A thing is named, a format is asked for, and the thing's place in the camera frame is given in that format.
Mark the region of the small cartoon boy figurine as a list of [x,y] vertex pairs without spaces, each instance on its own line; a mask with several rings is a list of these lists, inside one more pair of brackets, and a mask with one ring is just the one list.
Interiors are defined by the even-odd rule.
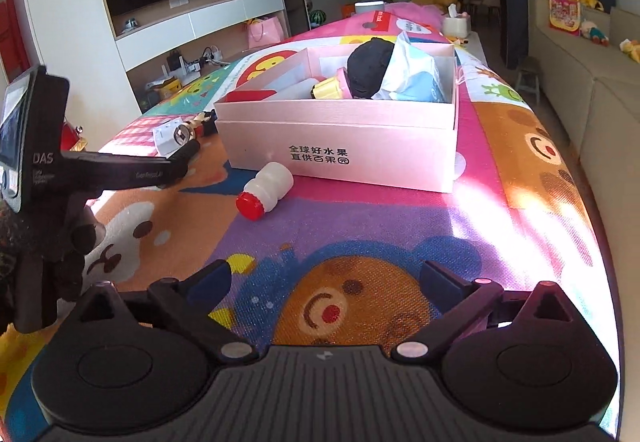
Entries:
[[203,136],[212,136],[217,132],[217,115],[213,110],[201,112],[178,124],[174,131],[174,139],[179,146]]

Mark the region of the white bottle with red cap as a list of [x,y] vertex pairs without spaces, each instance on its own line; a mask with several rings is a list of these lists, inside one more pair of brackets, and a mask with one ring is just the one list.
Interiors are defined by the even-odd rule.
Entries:
[[259,220],[277,207],[293,185],[292,172],[278,162],[270,162],[244,185],[235,199],[236,209],[248,220]]

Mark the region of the red and white foam rocket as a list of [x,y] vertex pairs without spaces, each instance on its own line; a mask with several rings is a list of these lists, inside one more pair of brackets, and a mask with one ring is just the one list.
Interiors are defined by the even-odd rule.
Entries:
[[312,88],[318,84],[316,78],[308,78],[296,82],[282,90],[234,90],[221,99],[223,103],[259,102],[265,100],[309,100],[312,98]]

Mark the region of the blue and white tissue pack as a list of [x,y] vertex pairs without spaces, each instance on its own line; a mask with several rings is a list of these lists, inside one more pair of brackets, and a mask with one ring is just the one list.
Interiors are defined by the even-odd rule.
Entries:
[[445,103],[435,58],[400,34],[374,100]]

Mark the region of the pink and yellow toy clock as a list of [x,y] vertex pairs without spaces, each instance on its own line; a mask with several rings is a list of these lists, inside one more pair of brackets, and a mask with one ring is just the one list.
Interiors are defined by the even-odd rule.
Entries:
[[317,82],[311,89],[311,96],[316,100],[347,100],[352,98],[344,67],[337,69],[335,75]]

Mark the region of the black plush cat toy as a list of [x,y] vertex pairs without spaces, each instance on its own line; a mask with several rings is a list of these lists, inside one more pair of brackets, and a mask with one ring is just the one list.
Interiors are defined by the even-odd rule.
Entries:
[[373,98],[380,90],[394,44],[381,38],[361,43],[349,55],[346,79],[353,98]]

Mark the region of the white power strip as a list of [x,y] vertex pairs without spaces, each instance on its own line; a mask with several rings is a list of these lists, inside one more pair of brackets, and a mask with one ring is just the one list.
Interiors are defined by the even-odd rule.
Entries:
[[181,118],[174,118],[152,130],[152,139],[162,157],[169,157],[191,139],[191,132]]

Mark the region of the colourful cartoon play mat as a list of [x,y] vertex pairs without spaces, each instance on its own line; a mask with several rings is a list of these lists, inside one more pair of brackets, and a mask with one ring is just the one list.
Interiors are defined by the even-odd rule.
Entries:
[[[259,220],[235,199],[218,130],[168,186],[88,191],[104,239],[77,300],[36,332],[1,326],[6,441],[613,441],[620,356],[610,282],[570,168],[534,111],[435,28],[355,16],[250,54],[119,132],[96,153],[162,157],[152,130],[214,109],[291,56],[405,32],[454,47],[458,139],[449,193],[298,176]],[[160,326],[148,287],[215,260],[231,268],[209,316],[258,351],[220,364]],[[426,363],[390,352],[439,317],[425,261],[503,297]]]

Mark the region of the pink cardboard gift box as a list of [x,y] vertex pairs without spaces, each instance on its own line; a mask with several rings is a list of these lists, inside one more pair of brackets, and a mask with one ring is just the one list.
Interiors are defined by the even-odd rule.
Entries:
[[[287,47],[291,56],[234,90],[282,90],[308,78],[325,80],[356,49],[334,38]],[[220,99],[216,126],[230,164],[259,170],[280,162],[298,176],[451,192],[459,115],[454,47],[422,42],[419,48],[435,58],[445,103]]]

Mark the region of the pink gift bag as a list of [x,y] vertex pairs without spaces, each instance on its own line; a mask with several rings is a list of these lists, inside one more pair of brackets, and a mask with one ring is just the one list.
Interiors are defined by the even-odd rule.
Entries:
[[247,47],[250,50],[273,46],[285,40],[285,32],[276,16],[254,18],[246,23]]

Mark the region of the small wooden stool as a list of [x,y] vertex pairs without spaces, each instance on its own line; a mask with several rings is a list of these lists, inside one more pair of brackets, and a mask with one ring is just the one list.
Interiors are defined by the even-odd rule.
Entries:
[[519,94],[526,93],[533,96],[536,104],[539,104],[541,86],[538,70],[533,67],[519,67],[516,73],[515,91]]

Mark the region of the beige sofa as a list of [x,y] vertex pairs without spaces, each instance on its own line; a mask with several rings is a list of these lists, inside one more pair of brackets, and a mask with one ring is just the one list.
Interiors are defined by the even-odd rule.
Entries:
[[639,17],[584,9],[609,46],[552,28],[549,1],[528,2],[528,54],[542,90],[577,150],[596,201],[620,296],[623,326],[622,434],[639,433],[639,65],[620,50],[639,38]]

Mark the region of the white tissue holder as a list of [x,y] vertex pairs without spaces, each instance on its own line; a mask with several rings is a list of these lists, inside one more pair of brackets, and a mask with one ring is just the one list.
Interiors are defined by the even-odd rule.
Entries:
[[466,39],[471,33],[471,19],[467,12],[459,12],[457,5],[451,3],[442,20],[442,34],[451,39]]

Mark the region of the small doll plush on sofa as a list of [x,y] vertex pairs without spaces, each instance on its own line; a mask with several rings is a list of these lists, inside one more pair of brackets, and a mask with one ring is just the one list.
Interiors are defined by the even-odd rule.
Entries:
[[604,32],[598,27],[596,23],[593,23],[591,20],[583,20],[582,24],[580,24],[580,35],[582,38],[585,38],[595,44],[600,44],[601,46],[609,46],[610,40],[608,40],[608,36],[605,35]]

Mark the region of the yellow duck plush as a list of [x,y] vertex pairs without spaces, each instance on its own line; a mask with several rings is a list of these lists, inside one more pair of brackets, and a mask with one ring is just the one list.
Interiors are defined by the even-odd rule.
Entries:
[[640,63],[640,42],[638,40],[623,40],[620,43],[620,50],[634,62]]

